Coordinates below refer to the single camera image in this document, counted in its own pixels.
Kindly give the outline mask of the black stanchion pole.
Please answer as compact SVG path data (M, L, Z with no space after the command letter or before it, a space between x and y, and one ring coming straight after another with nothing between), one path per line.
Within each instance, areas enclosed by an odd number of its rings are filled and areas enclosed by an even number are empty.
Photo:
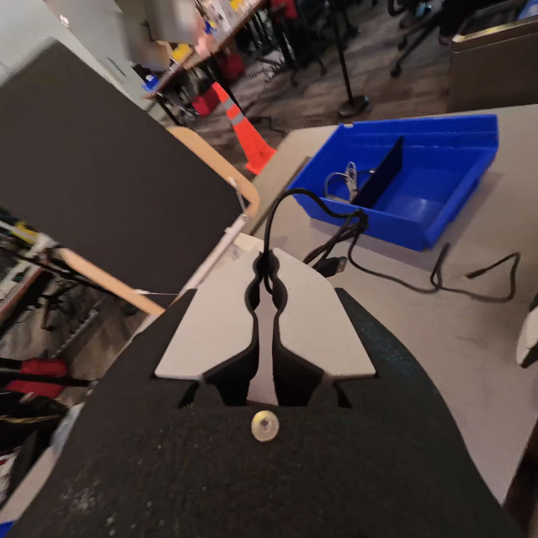
M353 94L344 55L344 45L348 44L350 39L360 33L360 28L351 22L347 13L346 1L329 1L328 5L330 6L331 24L346 91L346 100L340 105L337 114L340 119L351 119L365 111L369 104L369 98L365 95ZM338 13L341 14L345 25L345 34L343 36L340 34L340 27L337 22Z

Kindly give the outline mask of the dark brown cabinet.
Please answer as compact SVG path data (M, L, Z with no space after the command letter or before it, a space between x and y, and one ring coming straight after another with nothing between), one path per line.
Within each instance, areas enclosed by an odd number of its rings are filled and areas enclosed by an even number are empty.
M485 24L469 17L452 40L448 112L537 104L537 16Z

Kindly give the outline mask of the blue plastic bin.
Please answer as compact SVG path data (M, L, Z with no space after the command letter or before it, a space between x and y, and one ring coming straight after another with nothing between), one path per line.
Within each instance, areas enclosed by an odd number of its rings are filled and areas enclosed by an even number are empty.
M339 125L289 185L333 212L351 201L399 136L402 168L368 216L366 234L413 251L435 245L473 196L499 147L496 114L436 116Z

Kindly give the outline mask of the small red crate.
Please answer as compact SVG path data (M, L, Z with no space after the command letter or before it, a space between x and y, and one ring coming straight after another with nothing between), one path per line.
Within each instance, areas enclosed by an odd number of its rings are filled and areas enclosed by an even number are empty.
M192 107L200 117L209 116L220 104L219 96L212 86L191 100Z

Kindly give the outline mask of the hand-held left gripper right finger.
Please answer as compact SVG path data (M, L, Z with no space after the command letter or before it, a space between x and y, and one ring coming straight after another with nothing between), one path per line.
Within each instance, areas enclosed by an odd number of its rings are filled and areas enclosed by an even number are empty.
M323 382L372 378L374 365L333 285L272 251L272 363L279 406L306 406Z

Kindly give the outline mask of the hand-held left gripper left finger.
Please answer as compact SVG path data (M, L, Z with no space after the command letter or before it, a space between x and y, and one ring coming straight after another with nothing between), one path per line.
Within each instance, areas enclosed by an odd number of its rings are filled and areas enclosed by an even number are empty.
M259 367L262 253L244 252L198 286L155 376L215 386L227 406L244 406Z

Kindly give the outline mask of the orange traffic cone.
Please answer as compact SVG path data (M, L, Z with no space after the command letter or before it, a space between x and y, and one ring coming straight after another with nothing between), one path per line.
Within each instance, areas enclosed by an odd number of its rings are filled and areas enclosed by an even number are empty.
M258 175L276 154L260 133L254 128L239 106L218 83L212 84L212 89L223 105L226 115L235 131L236 137L246 156L246 168L252 174Z

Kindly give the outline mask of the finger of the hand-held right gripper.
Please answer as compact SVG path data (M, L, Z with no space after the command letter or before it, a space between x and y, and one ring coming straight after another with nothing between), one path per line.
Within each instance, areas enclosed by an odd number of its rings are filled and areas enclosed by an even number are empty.
M537 294L523 322L516 346L516 363L528 368L537 362Z

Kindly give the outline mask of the wood-framed black board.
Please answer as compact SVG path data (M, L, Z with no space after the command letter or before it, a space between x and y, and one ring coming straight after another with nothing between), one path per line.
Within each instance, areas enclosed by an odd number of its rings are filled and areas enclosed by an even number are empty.
M1 83L1 209L147 314L195 287L259 203L197 133L162 127L60 41Z

